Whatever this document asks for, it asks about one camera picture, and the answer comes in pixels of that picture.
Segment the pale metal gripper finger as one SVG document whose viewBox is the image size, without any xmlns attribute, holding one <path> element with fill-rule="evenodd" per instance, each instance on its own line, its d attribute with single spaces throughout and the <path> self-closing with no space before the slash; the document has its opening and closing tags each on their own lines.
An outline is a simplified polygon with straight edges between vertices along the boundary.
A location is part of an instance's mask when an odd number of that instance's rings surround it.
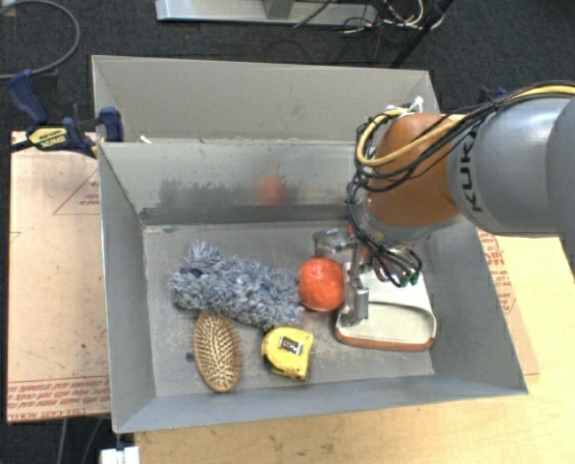
<svg viewBox="0 0 575 464">
<path fill-rule="evenodd" d="M 360 279 L 357 258 L 344 266 L 344 306 L 340 311 L 340 326 L 351 327 L 368 318 L 369 290 Z"/>
<path fill-rule="evenodd" d="M 356 247 L 356 239 L 349 234 L 347 228 L 331 228 L 315 232 L 312 241 L 315 257 L 330 257 Z"/>
</svg>

